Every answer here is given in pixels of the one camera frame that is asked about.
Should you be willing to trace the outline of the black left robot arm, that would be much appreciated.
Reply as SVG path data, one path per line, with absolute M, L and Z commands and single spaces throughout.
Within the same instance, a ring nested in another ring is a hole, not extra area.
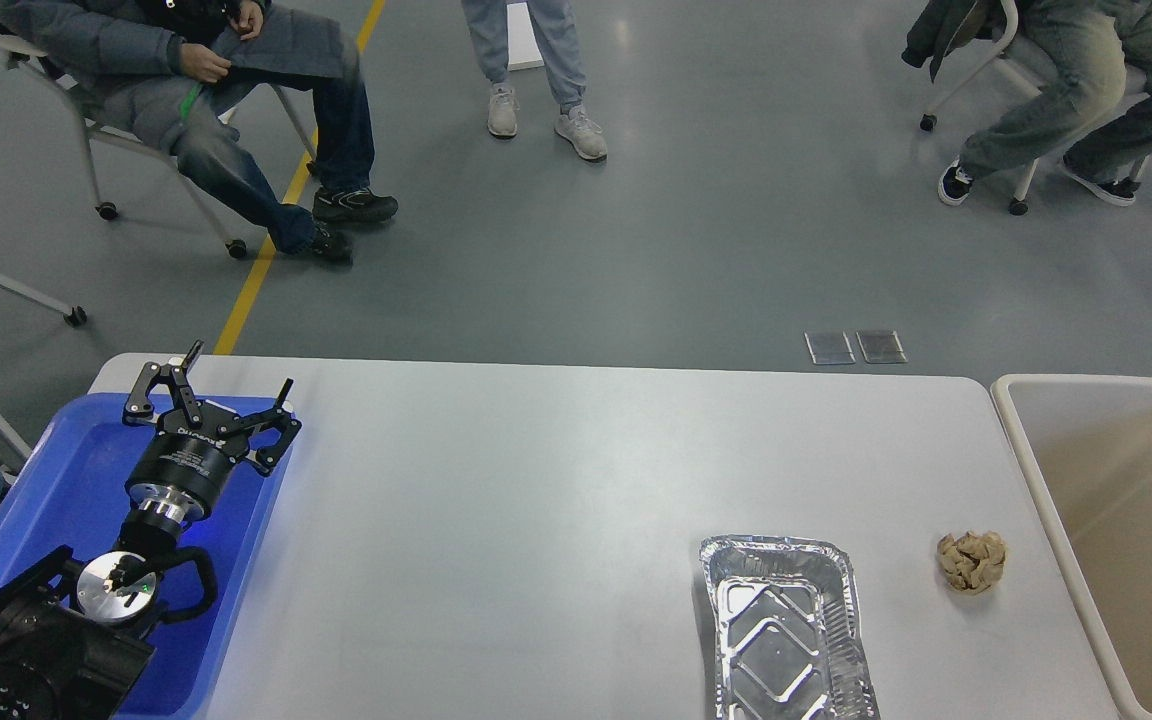
M 183 357 L 65 406 L 0 507 L 0 719 L 188 719 L 218 679 L 302 427 Z

